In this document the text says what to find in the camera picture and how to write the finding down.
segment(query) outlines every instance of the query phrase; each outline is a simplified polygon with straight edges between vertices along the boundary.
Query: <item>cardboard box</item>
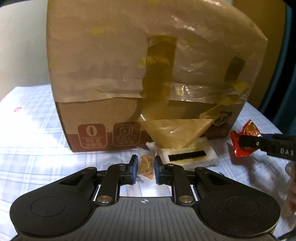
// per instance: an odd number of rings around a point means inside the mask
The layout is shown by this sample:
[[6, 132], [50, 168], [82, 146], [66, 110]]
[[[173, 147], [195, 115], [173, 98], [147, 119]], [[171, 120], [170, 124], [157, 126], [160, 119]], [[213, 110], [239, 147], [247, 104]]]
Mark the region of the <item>cardboard box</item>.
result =
[[[176, 39], [170, 60], [158, 56], [161, 51], [149, 55], [147, 40], [162, 37]], [[142, 80], [154, 61], [164, 66], [158, 66], [163, 77], [154, 81], [168, 81], [154, 93], [165, 100], [161, 118], [215, 119], [204, 135], [225, 137], [247, 100], [266, 46], [260, 29], [226, 0], [48, 1], [50, 80], [74, 152], [144, 147], [152, 141], [138, 121]]]
[[[112, 98], [89, 102], [56, 103], [69, 147], [74, 152], [123, 150], [141, 147], [153, 141], [137, 122], [141, 113], [140, 98]], [[174, 116], [167, 119], [198, 119], [213, 107], [200, 102], [170, 101]], [[208, 139], [228, 135], [243, 104], [225, 106], [220, 121], [206, 132]]]

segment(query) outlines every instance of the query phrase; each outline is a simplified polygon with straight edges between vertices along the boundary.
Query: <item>metal pin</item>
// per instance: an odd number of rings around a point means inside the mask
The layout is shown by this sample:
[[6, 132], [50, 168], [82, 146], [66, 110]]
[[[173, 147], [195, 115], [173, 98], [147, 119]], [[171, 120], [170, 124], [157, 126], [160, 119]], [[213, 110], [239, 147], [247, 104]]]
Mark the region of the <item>metal pin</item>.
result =
[[120, 170], [120, 171], [125, 171], [125, 169], [126, 169], [126, 165], [125, 165], [124, 163], [119, 163], [119, 164], [117, 164], [117, 165], [119, 165], [119, 170]]
[[191, 203], [191, 202], [193, 202], [193, 197], [188, 196], [188, 195], [184, 195], [184, 196], [179, 197], [179, 201], [183, 202], [183, 203]]
[[101, 202], [101, 203], [109, 203], [112, 201], [112, 198], [110, 196], [103, 195], [103, 196], [99, 196], [97, 200], [98, 202]]
[[171, 172], [173, 170], [174, 165], [175, 164], [173, 163], [168, 163], [165, 165], [165, 169]]

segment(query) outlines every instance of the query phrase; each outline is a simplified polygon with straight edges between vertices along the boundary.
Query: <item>blue curtain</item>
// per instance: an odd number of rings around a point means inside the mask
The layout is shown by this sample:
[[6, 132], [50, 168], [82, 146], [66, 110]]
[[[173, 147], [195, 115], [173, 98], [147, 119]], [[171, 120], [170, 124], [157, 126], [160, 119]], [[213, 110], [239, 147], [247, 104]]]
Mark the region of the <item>blue curtain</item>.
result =
[[287, 6], [281, 53], [259, 108], [284, 134], [296, 135], [296, 15]]

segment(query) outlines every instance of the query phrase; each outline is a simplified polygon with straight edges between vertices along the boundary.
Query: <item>crosshair symbol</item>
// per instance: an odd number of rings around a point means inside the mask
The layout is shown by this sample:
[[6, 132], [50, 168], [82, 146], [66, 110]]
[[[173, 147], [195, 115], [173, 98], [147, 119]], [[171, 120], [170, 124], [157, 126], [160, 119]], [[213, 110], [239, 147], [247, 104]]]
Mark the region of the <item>crosshair symbol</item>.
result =
[[147, 199], [142, 199], [140, 202], [146, 204], [146, 203], [148, 203], [148, 202], [150, 202], [150, 201], [147, 200]]

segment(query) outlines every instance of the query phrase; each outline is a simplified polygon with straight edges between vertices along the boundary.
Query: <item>table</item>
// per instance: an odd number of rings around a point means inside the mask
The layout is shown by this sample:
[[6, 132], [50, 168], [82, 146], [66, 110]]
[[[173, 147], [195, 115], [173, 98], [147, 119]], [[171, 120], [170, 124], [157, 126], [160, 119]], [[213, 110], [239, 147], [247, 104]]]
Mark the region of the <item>table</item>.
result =
[[[262, 133], [280, 133], [249, 103], [245, 103], [233, 130], [240, 131], [249, 119]], [[259, 150], [249, 157], [236, 158], [229, 137], [211, 143], [219, 166], [209, 169], [261, 190], [282, 205], [289, 179], [284, 170], [287, 160], [268, 157]], [[138, 154], [138, 150], [73, 153], [63, 134], [50, 85], [14, 88], [0, 102], [0, 241], [16, 234], [9, 209], [17, 197], [85, 167], [104, 170], [112, 164], [128, 163], [132, 154]], [[138, 181], [122, 187], [120, 194], [169, 196], [170, 188], [153, 181]], [[295, 223], [294, 215], [280, 218], [274, 235], [290, 231]]]

